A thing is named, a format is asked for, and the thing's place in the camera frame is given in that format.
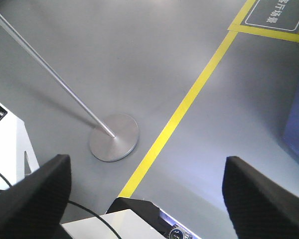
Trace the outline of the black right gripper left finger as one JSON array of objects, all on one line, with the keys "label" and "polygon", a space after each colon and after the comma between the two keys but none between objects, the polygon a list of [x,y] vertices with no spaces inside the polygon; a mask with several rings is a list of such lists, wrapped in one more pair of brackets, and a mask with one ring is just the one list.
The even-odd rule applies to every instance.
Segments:
[{"label": "black right gripper left finger", "polygon": [[58,154],[0,193],[0,239],[52,239],[71,193],[71,161]]}]

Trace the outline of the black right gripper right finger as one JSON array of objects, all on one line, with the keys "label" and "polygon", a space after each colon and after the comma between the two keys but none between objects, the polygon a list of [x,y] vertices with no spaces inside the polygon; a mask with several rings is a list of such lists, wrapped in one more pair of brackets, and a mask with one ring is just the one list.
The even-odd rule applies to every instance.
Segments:
[{"label": "black right gripper right finger", "polygon": [[240,239],[299,239],[299,197],[240,157],[226,158],[222,194]]}]

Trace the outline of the white robot base body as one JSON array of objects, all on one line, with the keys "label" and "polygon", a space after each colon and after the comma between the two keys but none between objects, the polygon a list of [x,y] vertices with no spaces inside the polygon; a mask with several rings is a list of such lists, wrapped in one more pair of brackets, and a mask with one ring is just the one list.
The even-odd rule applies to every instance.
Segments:
[{"label": "white robot base body", "polygon": [[[32,144],[27,134],[24,122],[0,103],[0,193],[9,189],[26,176],[26,165],[29,164],[30,173],[39,168]],[[62,228],[74,238],[83,236],[92,239],[98,233],[107,232],[108,238],[116,238],[115,230],[127,233],[129,227],[123,227],[118,222],[123,218],[131,219],[137,225],[136,234],[144,232],[145,239],[159,239],[162,233],[169,239],[171,232],[179,233],[181,239],[194,239],[195,234],[179,221],[161,209],[157,210],[156,220],[160,229],[155,229],[146,217],[136,214],[130,209],[121,213],[102,215],[100,218],[92,216],[87,219],[65,223]]]}]

